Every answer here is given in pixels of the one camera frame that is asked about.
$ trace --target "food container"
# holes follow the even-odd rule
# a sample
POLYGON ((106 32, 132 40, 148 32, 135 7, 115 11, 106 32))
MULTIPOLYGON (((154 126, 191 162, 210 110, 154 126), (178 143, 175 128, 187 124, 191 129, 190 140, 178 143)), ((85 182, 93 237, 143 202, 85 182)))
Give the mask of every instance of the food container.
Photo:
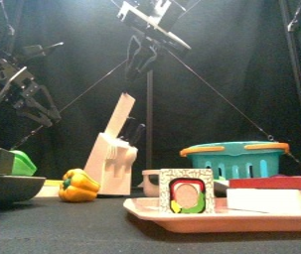
POLYGON ((278 174, 278 158, 289 145, 278 142, 223 142, 191 146, 181 151, 195 169, 211 169, 215 180, 266 178, 278 174))

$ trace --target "table surface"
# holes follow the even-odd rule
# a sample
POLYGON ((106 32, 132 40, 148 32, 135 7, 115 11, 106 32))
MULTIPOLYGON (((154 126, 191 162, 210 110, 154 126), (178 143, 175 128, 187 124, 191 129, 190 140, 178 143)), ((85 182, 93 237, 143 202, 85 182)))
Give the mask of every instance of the table surface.
POLYGON ((0 208, 0 253, 301 253, 301 232, 172 233, 123 208, 132 196, 0 208))

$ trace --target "white box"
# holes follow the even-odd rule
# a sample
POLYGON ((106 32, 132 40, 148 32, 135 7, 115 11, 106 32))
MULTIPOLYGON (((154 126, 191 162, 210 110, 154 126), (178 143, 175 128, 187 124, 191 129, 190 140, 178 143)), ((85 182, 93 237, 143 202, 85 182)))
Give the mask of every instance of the white box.
POLYGON ((301 190, 227 189, 229 209, 301 214, 301 190))

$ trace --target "black backdrop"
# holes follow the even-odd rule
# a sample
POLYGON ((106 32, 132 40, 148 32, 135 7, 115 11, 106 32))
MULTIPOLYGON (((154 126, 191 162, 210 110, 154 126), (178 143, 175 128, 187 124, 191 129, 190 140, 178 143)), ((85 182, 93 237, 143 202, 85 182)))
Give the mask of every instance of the black backdrop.
MULTIPOLYGON (((289 143, 301 160, 300 90, 285 37, 282 2, 292 16, 298 1, 191 1, 191 9, 172 29, 193 48, 182 58, 185 64, 166 54, 152 69, 152 169, 191 167, 187 159, 179 157, 179 151, 191 145, 266 140, 218 93, 265 133, 289 143)), ((37 175, 56 179, 67 169, 83 168, 96 135, 106 127, 126 85, 124 65, 115 67, 126 60, 132 31, 116 18, 122 1, 5 0, 4 4, 16 33, 13 37, 6 35, 0 8, 1 49, 14 56, 24 46, 65 43, 29 65, 39 84, 47 86, 63 109, 63 120, 18 147, 37 165, 37 175)), ((301 68, 301 15, 293 36, 301 68)), ((146 122, 146 75, 134 82, 128 93, 135 98, 131 116, 146 122)), ((37 126, 2 105, 0 147, 9 149, 37 126)), ((135 185, 146 168, 144 137, 136 147, 135 185)), ((284 156, 280 172, 301 175, 301 167, 284 156)))

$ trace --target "plastic tray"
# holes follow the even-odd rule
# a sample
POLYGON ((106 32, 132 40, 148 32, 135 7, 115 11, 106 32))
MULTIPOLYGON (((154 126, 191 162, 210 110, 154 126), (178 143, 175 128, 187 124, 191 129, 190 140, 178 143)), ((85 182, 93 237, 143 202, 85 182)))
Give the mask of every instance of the plastic tray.
POLYGON ((217 213, 159 213, 156 197, 128 198, 123 207, 139 219, 178 233, 301 231, 301 214, 273 214, 229 210, 226 198, 215 199, 217 213))

